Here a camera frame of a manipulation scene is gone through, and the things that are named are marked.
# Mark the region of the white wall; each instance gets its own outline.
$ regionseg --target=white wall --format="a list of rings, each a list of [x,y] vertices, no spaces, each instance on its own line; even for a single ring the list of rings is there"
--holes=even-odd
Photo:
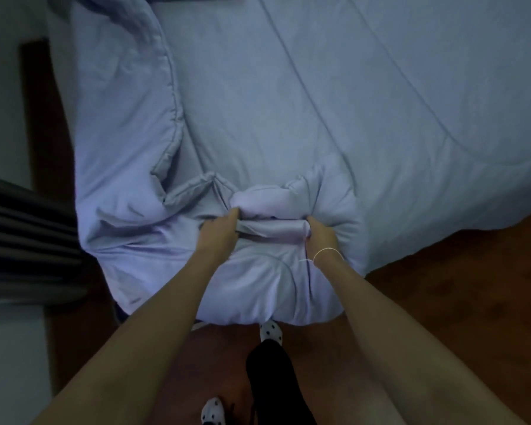
[[[0,178],[27,188],[17,47],[44,35],[45,0],[0,0]],[[42,307],[0,307],[0,425],[27,425],[50,398]]]

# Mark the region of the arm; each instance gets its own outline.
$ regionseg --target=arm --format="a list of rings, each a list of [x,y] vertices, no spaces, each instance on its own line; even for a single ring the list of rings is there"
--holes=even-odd
[[[200,300],[238,235],[238,209],[203,224],[183,269],[135,312],[33,425],[139,425],[195,321]]]
[[[332,228],[307,218],[307,255],[338,249]],[[338,295],[369,364],[410,425],[524,424],[457,357],[356,273],[334,250],[314,259]]]

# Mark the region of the bedding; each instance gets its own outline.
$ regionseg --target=bedding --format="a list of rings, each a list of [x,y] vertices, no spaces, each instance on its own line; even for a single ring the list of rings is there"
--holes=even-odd
[[[72,21],[80,239],[128,313],[231,206],[207,322],[340,314],[307,214],[364,274],[531,213],[531,0],[81,0]]]

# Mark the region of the white string bracelet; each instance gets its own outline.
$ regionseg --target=white string bracelet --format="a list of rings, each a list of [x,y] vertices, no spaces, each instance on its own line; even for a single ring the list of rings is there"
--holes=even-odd
[[[342,256],[342,254],[340,253],[339,250],[337,250],[337,249],[335,249],[335,248],[325,248],[325,249],[321,249],[321,250],[319,250],[317,253],[315,253],[315,256],[312,257],[312,259],[308,259],[308,258],[307,258],[307,259],[300,259],[299,262],[301,262],[301,261],[311,261],[313,264],[315,264],[315,258],[317,257],[317,255],[318,255],[319,253],[321,253],[323,250],[328,250],[328,249],[330,249],[330,250],[334,250],[338,255],[340,255],[340,258],[342,258],[342,260],[344,260],[344,257]]]

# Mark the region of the black pants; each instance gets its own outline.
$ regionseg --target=black pants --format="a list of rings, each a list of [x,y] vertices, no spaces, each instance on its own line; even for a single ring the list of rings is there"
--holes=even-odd
[[[293,364],[285,349],[265,340],[246,359],[258,425],[317,425],[303,399]]]

